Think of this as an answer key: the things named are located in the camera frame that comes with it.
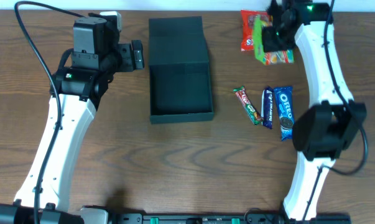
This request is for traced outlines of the green Haribo candy bag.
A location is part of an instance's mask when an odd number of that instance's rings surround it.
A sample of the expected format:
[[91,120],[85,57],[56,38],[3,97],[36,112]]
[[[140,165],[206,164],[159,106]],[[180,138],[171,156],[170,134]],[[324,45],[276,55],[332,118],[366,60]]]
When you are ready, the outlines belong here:
[[252,39],[255,59],[264,65],[294,63],[293,50],[277,49],[276,44],[265,39],[265,35],[271,31],[270,28],[272,28],[272,19],[268,15],[259,15],[254,18]]

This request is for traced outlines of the black box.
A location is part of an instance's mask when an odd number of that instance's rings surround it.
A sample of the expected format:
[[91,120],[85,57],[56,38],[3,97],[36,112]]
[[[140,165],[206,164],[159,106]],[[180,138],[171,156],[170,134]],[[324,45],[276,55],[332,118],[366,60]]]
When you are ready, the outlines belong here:
[[200,16],[149,19],[150,122],[214,117],[210,59]]

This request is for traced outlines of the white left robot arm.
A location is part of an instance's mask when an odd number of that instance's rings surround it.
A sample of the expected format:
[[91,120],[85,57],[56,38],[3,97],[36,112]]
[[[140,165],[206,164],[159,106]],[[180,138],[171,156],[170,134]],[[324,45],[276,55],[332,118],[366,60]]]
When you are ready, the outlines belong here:
[[78,16],[73,47],[50,77],[49,115],[32,167],[12,204],[0,203],[0,223],[114,223],[105,208],[68,211],[81,145],[101,97],[118,72],[144,68],[142,42],[122,44],[116,11]]

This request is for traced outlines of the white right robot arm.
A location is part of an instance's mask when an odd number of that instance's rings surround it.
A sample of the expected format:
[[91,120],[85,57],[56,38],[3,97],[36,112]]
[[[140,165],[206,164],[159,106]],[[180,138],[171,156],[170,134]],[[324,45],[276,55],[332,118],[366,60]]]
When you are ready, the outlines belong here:
[[[267,13],[272,25],[262,28],[265,52],[298,47],[309,89],[308,110],[292,126],[297,165],[292,185],[273,223],[350,223],[344,214],[317,213],[317,202],[330,171],[354,175],[368,158],[363,122],[364,103],[354,101],[345,79],[334,41],[334,4],[313,1],[271,1]],[[334,167],[356,134],[363,140],[363,156],[353,170]]]

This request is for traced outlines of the blue Oreo cookie pack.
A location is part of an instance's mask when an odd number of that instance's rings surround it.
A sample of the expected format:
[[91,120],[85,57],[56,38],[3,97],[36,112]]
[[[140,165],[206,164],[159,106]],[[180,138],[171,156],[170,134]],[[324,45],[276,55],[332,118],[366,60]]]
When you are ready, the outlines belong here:
[[292,139],[292,128],[295,123],[292,90],[292,86],[274,88],[275,103],[280,121],[281,141]]

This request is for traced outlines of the red Hacks candy bag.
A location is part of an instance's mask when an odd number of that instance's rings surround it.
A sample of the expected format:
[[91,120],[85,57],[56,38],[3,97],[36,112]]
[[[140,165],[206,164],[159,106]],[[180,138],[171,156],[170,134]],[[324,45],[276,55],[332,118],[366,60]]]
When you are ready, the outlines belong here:
[[243,21],[243,39],[241,41],[241,51],[251,51],[254,48],[252,32],[254,28],[254,20],[259,16],[263,21],[270,22],[272,19],[265,11],[241,10]]

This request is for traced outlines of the dark blue chocolate bar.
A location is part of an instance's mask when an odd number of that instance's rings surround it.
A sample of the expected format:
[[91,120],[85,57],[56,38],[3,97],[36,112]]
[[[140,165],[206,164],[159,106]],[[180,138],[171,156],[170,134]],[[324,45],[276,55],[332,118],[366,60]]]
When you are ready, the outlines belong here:
[[273,89],[267,86],[262,92],[262,125],[272,129]]

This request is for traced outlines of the red green KitKat bar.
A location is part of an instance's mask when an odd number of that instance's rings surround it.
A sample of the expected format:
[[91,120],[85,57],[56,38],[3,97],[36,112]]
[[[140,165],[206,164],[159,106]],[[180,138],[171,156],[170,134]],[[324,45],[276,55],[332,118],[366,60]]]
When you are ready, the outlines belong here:
[[243,108],[245,109],[252,123],[254,125],[262,123],[264,119],[260,115],[260,113],[255,109],[250,99],[248,98],[245,87],[241,86],[239,88],[235,88],[233,92],[238,97],[239,101],[241,102]]

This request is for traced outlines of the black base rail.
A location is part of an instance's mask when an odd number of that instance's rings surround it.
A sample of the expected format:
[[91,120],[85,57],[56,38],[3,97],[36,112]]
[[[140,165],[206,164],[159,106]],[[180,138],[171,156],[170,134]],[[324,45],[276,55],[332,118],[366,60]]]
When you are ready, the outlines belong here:
[[117,214],[109,218],[110,224],[351,224],[349,215],[318,215],[305,221],[286,219],[274,213],[249,213],[247,215],[142,215]]

